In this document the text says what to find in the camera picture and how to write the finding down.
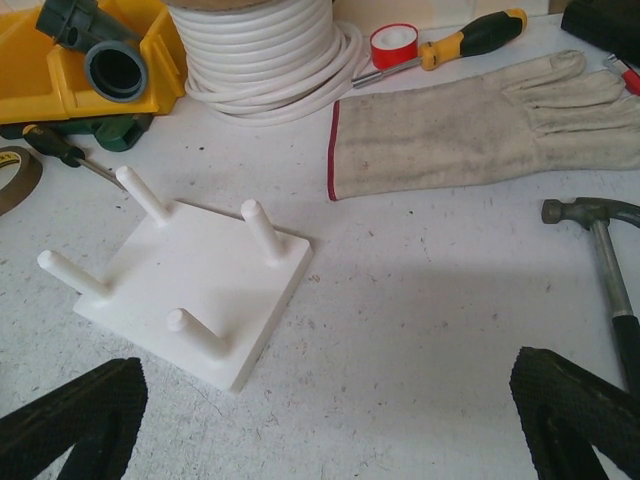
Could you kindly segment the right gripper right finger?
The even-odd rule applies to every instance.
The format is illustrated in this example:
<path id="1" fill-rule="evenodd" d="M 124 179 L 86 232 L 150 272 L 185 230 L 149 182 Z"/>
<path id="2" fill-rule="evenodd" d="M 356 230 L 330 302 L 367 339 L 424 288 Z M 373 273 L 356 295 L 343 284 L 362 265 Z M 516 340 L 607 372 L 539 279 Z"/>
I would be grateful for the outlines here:
<path id="1" fill-rule="evenodd" d="M 523 347 L 509 386 L 540 479 L 639 477 L 639 400 L 548 349 Z"/>

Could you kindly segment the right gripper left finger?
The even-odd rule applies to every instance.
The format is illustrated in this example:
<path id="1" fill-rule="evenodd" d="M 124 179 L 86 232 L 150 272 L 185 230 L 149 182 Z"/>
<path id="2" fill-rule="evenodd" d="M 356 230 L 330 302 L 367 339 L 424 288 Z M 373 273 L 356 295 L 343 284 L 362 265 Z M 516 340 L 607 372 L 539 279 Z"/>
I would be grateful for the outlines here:
<path id="1" fill-rule="evenodd" d="M 148 401 L 138 358 L 113 359 L 1 419 L 1 477 L 33 479 L 68 453 L 60 479 L 120 479 Z"/>

